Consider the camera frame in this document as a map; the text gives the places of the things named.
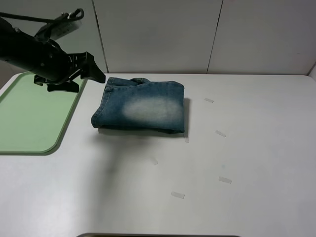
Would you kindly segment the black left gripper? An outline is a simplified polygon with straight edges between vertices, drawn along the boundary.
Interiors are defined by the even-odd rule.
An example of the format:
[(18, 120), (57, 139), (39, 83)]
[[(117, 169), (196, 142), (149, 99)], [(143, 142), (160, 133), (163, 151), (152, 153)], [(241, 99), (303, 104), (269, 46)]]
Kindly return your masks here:
[(48, 92), (79, 92), (74, 79), (105, 83), (106, 76), (98, 68), (94, 56), (88, 52), (67, 54), (65, 52), (41, 53), (33, 57), (34, 84), (47, 86)]

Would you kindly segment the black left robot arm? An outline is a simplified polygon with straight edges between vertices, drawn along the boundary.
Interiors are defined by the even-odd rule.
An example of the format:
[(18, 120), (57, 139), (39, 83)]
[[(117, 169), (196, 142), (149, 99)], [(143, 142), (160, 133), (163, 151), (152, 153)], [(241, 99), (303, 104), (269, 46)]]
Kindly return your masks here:
[(106, 76), (88, 52), (67, 54), (53, 40), (30, 36), (0, 20), (0, 59), (33, 73), (34, 84), (49, 92), (79, 92), (75, 78), (105, 83)]

